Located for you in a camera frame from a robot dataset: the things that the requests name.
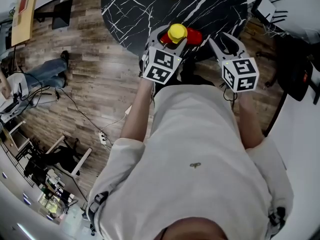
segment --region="white sleeve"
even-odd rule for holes
[[[108,191],[110,193],[119,183],[124,181],[145,151],[145,145],[137,140],[120,138],[112,146],[106,167],[96,179],[90,191],[88,204],[94,201],[97,194]]]
[[[275,143],[267,137],[259,146],[246,151],[268,185],[273,211],[285,208],[283,219],[286,221],[293,208],[294,193]]]

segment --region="man's arm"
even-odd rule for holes
[[[1,83],[3,84],[3,87],[2,87],[2,95],[8,99],[10,97],[10,94],[11,94],[11,86],[7,80],[7,78],[5,77],[4,73],[2,72],[2,70],[0,70],[0,80],[1,80]]]
[[[257,147],[264,140],[251,93],[239,94],[239,131],[245,149]]]
[[[143,142],[148,126],[150,99],[153,82],[141,78],[132,108],[122,128],[120,138]]]

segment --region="red object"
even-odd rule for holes
[[[194,45],[194,46],[199,46],[201,45],[203,38],[202,38],[202,33],[198,30],[194,30],[191,27],[187,27],[186,30],[188,31],[188,35],[186,37],[187,39],[187,45]],[[164,44],[171,44],[172,40],[169,38],[168,33],[165,33],[163,37],[161,37],[161,42]]]
[[[22,13],[25,9],[27,9],[28,6],[28,0],[21,0],[20,6],[19,6],[19,14]]]

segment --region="desk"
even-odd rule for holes
[[[17,3],[12,22],[12,46],[27,41],[32,37],[36,1],[37,0],[28,0],[27,8],[20,14],[20,1]]]
[[[127,50],[140,56],[151,31],[182,23],[202,33],[201,47],[185,48],[181,57],[201,61],[214,56],[208,39],[220,32],[238,36],[247,15],[247,0],[101,0],[101,13],[112,36]]]

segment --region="black marble table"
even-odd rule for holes
[[[214,55],[208,39],[220,32],[238,36],[247,19],[247,0],[101,0],[101,13],[112,36],[140,56],[151,31],[174,23],[199,30],[201,46],[186,46],[181,57],[197,61]]]

